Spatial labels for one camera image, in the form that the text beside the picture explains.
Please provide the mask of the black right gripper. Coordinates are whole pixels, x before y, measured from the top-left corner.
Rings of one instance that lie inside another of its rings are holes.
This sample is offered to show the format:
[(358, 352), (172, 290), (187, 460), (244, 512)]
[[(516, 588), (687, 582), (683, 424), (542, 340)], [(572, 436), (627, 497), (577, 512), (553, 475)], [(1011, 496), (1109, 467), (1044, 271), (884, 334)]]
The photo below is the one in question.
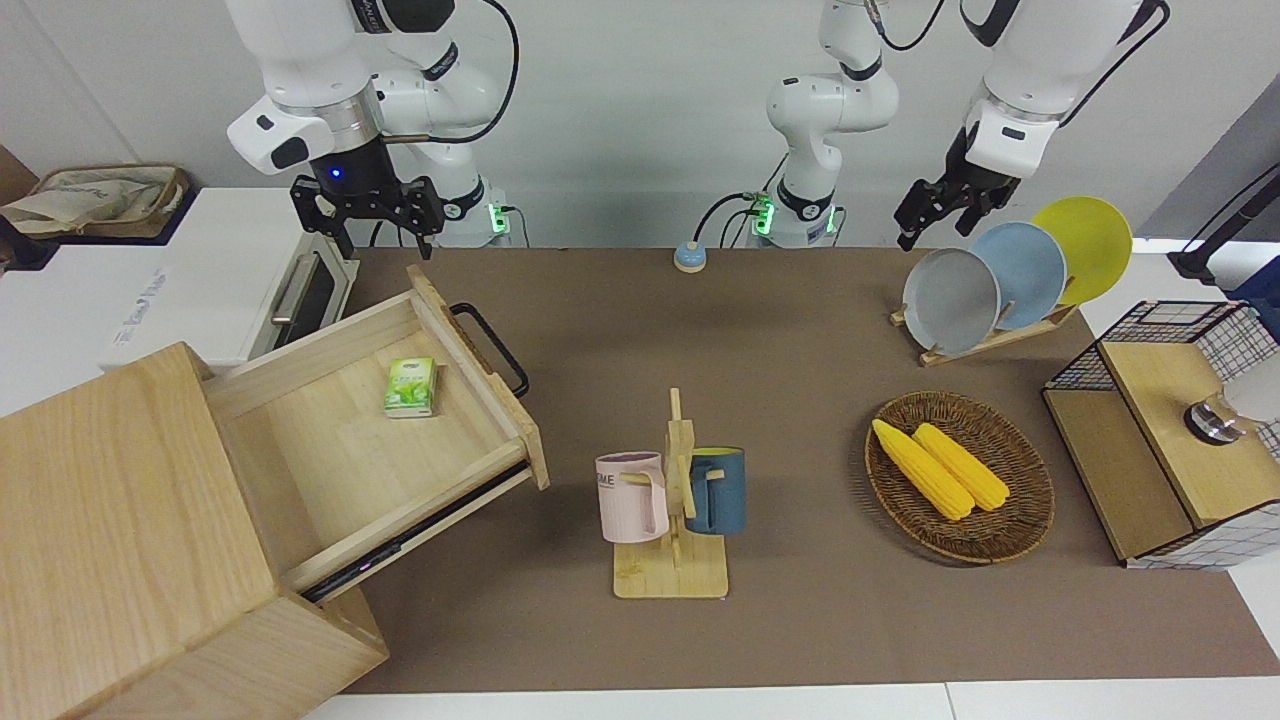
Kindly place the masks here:
[(398, 217), (416, 243), (430, 243), (445, 228), (442, 199), (429, 177), (401, 182), (383, 138), (343, 152), (316, 155), (310, 176), (297, 176), (291, 201), (306, 233), (332, 240), (343, 259), (355, 258), (342, 208), (353, 217)]

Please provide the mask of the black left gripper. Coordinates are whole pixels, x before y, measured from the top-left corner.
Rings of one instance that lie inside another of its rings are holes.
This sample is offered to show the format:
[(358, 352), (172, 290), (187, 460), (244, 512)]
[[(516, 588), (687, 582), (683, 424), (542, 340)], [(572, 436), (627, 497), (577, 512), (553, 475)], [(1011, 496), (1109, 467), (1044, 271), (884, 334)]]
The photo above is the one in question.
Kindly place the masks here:
[(993, 210), (1009, 204), (1021, 179), (977, 165), (966, 154), (977, 136), (978, 126), (957, 132), (945, 158), (938, 182), (916, 179), (895, 210), (899, 227), (897, 246), (911, 251), (920, 233), (943, 219), (948, 206), (964, 206), (956, 220), (956, 232), (968, 237), (977, 224)]

